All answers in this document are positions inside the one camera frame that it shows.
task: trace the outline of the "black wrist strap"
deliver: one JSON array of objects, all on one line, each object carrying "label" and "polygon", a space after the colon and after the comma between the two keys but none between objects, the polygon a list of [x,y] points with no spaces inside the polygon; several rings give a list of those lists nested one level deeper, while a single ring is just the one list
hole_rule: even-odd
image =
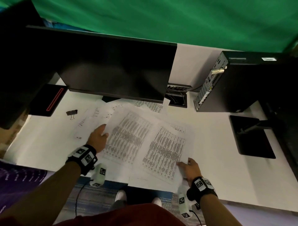
[{"label": "black wrist strap", "polygon": [[68,157],[67,162],[76,162],[81,168],[81,174],[86,174],[94,169],[94,164],[97,162],[96,150],[91,145],[85,144],[82,147],[74,150]]},{"label": "black wrist strap", "polygon": [[210,181],[203,177],[195,178],[191,184],[191,188],[186,193],[190,201],[196,200],[199,205],[201,198],[207,194],[213,194],[218,197]]}]

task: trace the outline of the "desktop computer tower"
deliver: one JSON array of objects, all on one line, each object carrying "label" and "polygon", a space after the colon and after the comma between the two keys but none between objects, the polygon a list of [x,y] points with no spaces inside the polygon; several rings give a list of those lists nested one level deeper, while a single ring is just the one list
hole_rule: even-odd
[{"label": "desktop computer tower", "polygon": [[293,58],[283,53],[223,51],[197,94],[197,112],[242,112],[272,92],[286,95]]}]

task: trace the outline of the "green backdrop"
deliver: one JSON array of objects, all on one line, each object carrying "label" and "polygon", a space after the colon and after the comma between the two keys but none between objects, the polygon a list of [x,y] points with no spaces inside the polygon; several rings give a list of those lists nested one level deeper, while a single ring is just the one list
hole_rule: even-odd
[{"label": "green backdrop", "polygon": [[[0,0],[1,6],[18,0]],[[105,34],[282,52],[298,34],[298,0],[33,0],[49,20]]]}]

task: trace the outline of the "shoe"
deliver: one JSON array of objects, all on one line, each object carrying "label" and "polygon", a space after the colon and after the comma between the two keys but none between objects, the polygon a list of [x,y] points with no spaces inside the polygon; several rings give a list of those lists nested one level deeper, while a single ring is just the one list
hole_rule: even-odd
[{"label": "shoe", "polygon": [[127,201],[126,193],[124,190],[119,190],[116,194],[115,202],[117,200]]},{"label": "shoe", "polygon": [[153,204],[156,204],[156,205],[158,205],[160,207],[162,206],[162,201],[158,197],[154,198],[153,201],[152,201],[152,203]]}]

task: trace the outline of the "red stripe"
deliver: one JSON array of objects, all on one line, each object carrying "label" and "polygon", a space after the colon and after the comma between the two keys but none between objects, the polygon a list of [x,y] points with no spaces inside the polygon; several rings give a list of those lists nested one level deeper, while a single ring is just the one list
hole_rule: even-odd
[{"label": "red stripe", "polygon": [[59,90],[59,92],[56,94],[55,98],[52,100],[51,104],[48,106],[48,108],[46,109],[47,112],[49,112],[52,107],[54,106],[55,102],[57,101],[58,97],[60,96],[60,94],[63,92],[64,88],[61,88]]}]

